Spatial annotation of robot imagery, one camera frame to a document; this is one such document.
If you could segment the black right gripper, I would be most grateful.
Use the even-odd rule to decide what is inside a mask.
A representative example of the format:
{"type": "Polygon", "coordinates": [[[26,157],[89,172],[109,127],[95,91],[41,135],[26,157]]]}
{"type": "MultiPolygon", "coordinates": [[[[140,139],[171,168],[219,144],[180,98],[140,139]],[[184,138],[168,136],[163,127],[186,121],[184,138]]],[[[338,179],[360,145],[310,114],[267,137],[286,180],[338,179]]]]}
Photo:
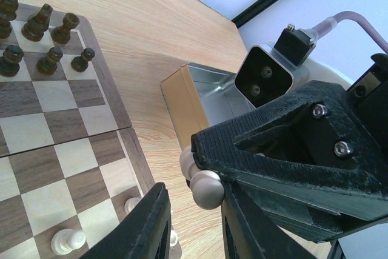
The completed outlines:
{"type": "Polygon", "coordinates": [[[308,241],[378,224],[387,218],[387,55],[372,61],[347,89],[311,80],[194,134],[196,165],[236,176],[277,225],[308,241]]]}

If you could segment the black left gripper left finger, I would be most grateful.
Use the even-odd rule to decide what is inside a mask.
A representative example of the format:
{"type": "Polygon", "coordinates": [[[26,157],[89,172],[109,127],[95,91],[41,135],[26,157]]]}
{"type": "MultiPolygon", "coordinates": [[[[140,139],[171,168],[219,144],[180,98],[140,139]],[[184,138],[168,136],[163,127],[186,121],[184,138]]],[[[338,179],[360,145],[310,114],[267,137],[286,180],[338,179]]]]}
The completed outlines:
{"type": "Polygon", "coordinates": [[[168,258],[171,205],[164,183],[156,183],[123,221],[82,258],[168,258]]]}

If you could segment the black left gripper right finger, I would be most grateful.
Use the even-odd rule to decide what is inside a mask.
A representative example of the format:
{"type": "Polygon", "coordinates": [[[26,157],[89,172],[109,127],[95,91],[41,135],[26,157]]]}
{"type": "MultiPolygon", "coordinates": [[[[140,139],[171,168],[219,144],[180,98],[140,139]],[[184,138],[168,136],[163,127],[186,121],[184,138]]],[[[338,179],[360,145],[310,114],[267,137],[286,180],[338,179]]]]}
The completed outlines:
{"type": "Polygon", "coordinates": [[[283,232],[236,183],[223,182],[222,232],[226,258],[313,258],[283,232]]]}

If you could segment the light chess pawn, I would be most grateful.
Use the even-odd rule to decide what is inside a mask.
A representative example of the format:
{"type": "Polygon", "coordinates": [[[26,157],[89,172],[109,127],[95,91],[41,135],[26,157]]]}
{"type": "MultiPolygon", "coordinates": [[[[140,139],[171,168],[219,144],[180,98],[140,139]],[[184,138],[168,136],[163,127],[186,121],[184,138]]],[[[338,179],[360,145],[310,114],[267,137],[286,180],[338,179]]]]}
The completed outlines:
{"type": "Polygon", "coordinates": [[[54,234],[51,249],[56,255],[67,255],[83,247],[86,235],[83,230],[62,229],[54,234]]]}
{"type": "Polygon", "coordinates": [[[141,199],[138,197],[129,198],[124,204],[125,214],[128,215],[140,201],[141,199]]]}
{"type": "Polygon", "coordinates": [[[220,207],[225,192],[219,175],[211,170],[197,168],[190,146],[183,149],[179,163],[182,174],[189,181],[194,202],[205,210],[220,207]]]}

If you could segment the gold metal tin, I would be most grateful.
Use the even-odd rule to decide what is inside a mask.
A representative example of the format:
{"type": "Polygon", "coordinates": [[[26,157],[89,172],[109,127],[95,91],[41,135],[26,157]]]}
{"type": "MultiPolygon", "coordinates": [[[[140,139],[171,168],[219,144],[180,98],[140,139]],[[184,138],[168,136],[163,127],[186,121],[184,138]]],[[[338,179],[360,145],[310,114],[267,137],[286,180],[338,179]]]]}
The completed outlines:
{"type": "Polygon", "coordinates": [[[235,87],[235,73],[190,62],[161,82],[179,145],[202,129],[250,112],[254,107],[235,87]]]}

